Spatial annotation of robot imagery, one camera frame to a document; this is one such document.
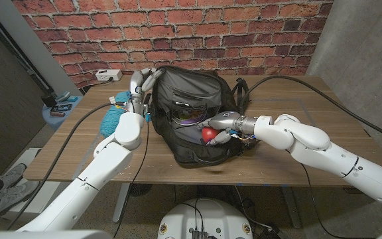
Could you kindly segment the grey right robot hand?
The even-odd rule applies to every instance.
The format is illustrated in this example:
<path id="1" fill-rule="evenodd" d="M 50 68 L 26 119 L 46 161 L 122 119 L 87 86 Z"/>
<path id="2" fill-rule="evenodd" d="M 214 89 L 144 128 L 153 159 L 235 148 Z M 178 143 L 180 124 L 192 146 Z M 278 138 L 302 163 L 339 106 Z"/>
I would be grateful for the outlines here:
<path id="1" fill-rule="evenodd" d="M 200 129 L 211 127 L 220 132 L 211 139 L 205 139 L 206 145 L 217 145 L 227 143 L 230 139 L 239 139 L 238 132 L 240 130 L 239 123 L 243 116 L 237 112 L 229 111 L 217 114 L 198 124 Z"/>

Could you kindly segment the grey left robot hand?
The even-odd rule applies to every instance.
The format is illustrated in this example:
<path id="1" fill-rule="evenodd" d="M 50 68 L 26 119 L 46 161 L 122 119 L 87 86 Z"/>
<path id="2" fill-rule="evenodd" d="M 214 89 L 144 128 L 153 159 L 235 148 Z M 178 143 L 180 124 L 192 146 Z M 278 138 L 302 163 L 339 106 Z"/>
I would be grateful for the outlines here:
<path id="1" fill-rule="evenodd" d="M 156 68 L 145 68 L 134 71 L 131 76 L 129 91 L 131 99 L 127 102 L 126 107 L 130 112 L 143 114 L 143 99 L 145 92 L 152 89 L 156 80 L 165 72 L 164 68 L 157 70 Z"/>

